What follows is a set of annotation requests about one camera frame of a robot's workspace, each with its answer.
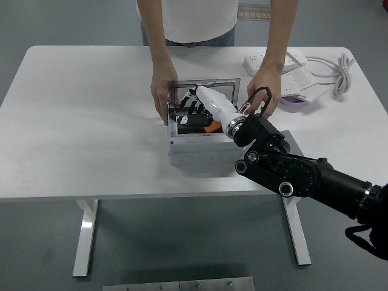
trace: human hand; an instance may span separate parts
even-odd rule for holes
[[[178,75],[171,60],[154,63],[151,94],[153,96],[153,102],[155,103],[155,109],[162,118],[165,126],[169,124],[169,110],[167,108],[169,101],[168,82],[177,80]]]
[[[281,71],[278,68],[263,64],[247,86],[248,96],[251,96],[260,87],[268,87],[270,89],[272,98],[266,111],[263,113],[265,118],[272,115],[280,102],[280,76]],[[267,92],[265,90],[259,91],[250,102],[251,106],[244,113],[254,113],[259,109],[260,104],[263,101],[266,102],[267,99]]]

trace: table leg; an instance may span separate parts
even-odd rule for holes
[[[87,276],[90,251],[92,249],[93,232],[95,229],[98,200],[77,200],[78,206],[84,211],[77,254],[75,257],[73,277]]]
[[[293,248],[295,250],[298,265],[311,265],[309,250],[299,218],[298,208],[296,207],[300,197],[283,198],[284,209],[286,210],[287,220],[289,222],[290,233],[292,237]]]

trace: jeans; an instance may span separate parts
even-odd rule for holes
[[[143,38],[143,45],[149,46],[146,30],[144,29],[144,24],[141,21],[141,34]],[[208,41],[199,41],[199,42],[189,42],[187,44],[180,44],[178,42],[169,41],[166,39],[166,45],[171,47],[177,47],[177,46],[184,46],[184,47],[233,47],[235,45],[235,26],[231,30],[229,30],[227,33],[218,36],[213,39],[209,39]]]

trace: screw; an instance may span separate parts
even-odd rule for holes
[[[255,162],[258,159],[258,155],[256,152],[250,152],[248,154],[248,161]]]

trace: black cable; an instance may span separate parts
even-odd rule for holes
[[[349,227],[345,230],[345,235],[348,239],[353,241],[356,245],[358,245],[360,248],[368,251],[372,255],[380,258],[388,260],[387,256],[384,256],[378,249],[376,249],[374,246],[371,246],[365,239],[360,238],[359,236],[356,236],[355,232],[364,232],[366,230],[370,229],[370,225],[363,224],[361,226],[353,226]]]
[[[266,111],[268,105],[269,105],[269,102],[271,101],[272,99],[272,93],[271,93],[271,90],[269,90],[268,87],[260,87],[259,89],[256,89],[252,95],[249,96],[247,102],[251,102],[251,100],[255,97],[255,95],[260,92],[261,90],[265,90],[267,92],[267,101],[266,103],[264,104],[264,106],[262,107],[261,111],[260,111],[260,116],[263,116],[264,112]]]

